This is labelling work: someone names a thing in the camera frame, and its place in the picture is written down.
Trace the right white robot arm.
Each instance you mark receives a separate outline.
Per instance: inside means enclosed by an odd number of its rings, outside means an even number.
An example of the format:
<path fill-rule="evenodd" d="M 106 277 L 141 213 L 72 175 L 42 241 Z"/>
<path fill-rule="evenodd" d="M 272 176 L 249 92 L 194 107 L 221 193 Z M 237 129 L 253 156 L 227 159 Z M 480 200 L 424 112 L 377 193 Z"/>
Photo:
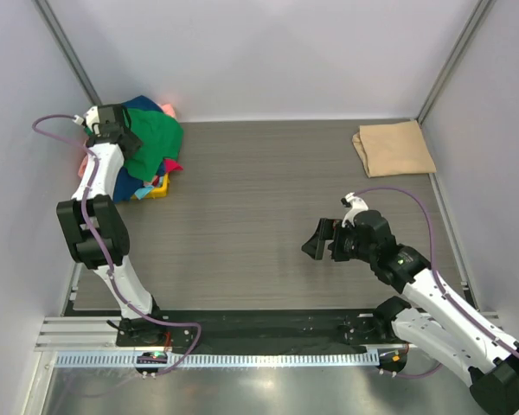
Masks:
<path fill-rule="evenodd" d="M 322 218 L 302 250 L 314 260 L 369 265 L 397 294 L 380 304 L 372 329 L 383 342 L 412 343 L 452 371 L 488 414 L 519 411 L 519 341 L 451 289 L 417 250 L 396 241 L 375 210 Z"/>

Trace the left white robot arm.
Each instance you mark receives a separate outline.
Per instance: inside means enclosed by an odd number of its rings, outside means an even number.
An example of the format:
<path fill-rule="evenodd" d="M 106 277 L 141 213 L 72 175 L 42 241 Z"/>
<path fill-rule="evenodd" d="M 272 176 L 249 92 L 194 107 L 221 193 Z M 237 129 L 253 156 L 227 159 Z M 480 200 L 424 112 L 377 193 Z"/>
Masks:
<path fill-rule="evenodd" d="M 143 143 L 121 104 L 93 106 L 74 121 L 90 135 L 83 144 L 87 160 L 80 186 L 56 207 L 68 250 L 76 263 L 105 282 L 118 302 L 121 319 L 108 323 L 118 332 L 117 344 L 156 346 L 166 325 L 132 266 L 129 233 L 112 199 L 119 171 Z"/>

